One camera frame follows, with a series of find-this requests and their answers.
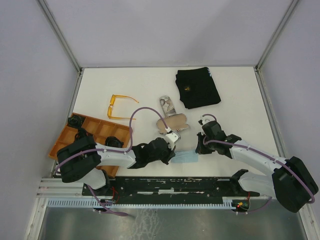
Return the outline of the flag print glasses case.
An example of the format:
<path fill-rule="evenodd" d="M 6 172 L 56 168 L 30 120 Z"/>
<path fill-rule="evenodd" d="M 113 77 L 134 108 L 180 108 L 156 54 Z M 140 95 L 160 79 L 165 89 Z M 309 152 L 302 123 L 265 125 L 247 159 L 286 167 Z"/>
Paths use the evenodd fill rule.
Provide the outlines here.
<path fill-rule="evenodd" d="M 187 124 L 187 117 L 182 113 L 165 117 L 164 121 L 172 131 L 179 132 L 189 128 L 189 125 Z M 167 133 L 166 127 L 161 119 L 157 121 L 156 126 L 160 134 L 163 135 Z"/>

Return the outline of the map print glasses case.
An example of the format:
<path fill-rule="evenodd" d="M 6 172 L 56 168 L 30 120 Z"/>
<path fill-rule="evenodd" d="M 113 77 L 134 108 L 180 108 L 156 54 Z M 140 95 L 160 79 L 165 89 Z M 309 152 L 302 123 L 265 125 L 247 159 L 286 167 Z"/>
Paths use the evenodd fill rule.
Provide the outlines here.
<path fill-rule="evenodd" d="M 174 104 L 169 96 L 167 96 L 167 95 L 161 96 L 159 98 L 159 102 L 162 107 L 164 116 L 166 118 L 177 114 L 175 107 L 174 107 Z"/>

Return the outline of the orange sunglasses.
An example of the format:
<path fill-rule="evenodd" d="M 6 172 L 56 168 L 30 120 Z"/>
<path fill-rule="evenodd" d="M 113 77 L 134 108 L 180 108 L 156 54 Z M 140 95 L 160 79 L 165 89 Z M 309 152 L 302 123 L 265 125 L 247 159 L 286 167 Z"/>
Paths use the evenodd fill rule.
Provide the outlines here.
<path fill-rule="evenodd" d="M 120 95 L 120 94 L 113 94 L 110 98 L 110 101 L 109 101 L 109 106 L 108 106 L 108 109 L 107 109 L 107 117 L 109 119 L 112 119 L 112 120 L 129 120 L 130 118 L 129 117 L 118 117 L 118 116 L 114 116 L 113 115 L 113 109 L 114 109 L 114 105 L 115 105 L 115 102 L 116 102 L 116 99 L 131 99 L 133 101 L 135 101 L 136 103 L 139 103 L 138 100 L 136 100 L 135 98 L 131 97 L 131 96 L 127 96 L 127 95 Z"/>

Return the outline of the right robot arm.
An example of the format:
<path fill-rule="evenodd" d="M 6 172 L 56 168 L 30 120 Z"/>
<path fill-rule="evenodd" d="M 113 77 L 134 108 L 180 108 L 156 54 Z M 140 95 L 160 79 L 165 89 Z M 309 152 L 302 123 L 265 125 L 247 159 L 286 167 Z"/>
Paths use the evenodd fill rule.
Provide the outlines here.
<path fill-rule="evenodd" d="M 275 198 L 292 213 L 315 202 L 318 185 L 300 158 L 293 156 L 287 159 L 259 150 L 237 135 L 226 135 L 216 120 L 206 116 L 199 120 L 199 124 L 202 131 L 197 134 L 197 154 L 216 152 L 260 172 L 238 170 L 229 183 L 231 193 L 240 196 L 244 192 L 256 192 Z"/>

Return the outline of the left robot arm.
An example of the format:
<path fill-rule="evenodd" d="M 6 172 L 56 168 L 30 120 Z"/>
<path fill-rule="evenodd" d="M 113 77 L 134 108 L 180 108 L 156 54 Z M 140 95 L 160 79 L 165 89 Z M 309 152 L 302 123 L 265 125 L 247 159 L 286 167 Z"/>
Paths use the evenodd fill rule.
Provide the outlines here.
<path fill-rule="evenodd" d="M 141 169 L 149 163 L 161 161 L 168 164 L 175 156 L 179 136 L 173 132 L 150 143 L 141 143 L 131 148 L 117 148 L 96 143 L 92 136 L 84 137 L 57 152 L 58 166 L 63 183 L 83 183 L 99 195 L 111 189 L 107 174 L 97 167 L 117 166 L 126 169 Z"/>

